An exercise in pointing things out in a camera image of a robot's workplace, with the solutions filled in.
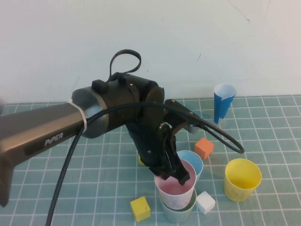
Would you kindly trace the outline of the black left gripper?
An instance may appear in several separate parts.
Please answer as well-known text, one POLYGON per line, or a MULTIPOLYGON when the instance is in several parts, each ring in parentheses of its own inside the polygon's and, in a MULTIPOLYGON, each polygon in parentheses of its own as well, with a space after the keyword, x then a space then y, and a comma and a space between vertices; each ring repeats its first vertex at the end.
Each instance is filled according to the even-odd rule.
POLYGON ((180 185, 184 185, 190 179, 190 175, 176 153, 175 134, 180 129, 179 125, 169 127, 164 122, 157 125, 147 122, 128 124, 129 135, 144 165, 155 176, 163 180, 172 176, 180 185))

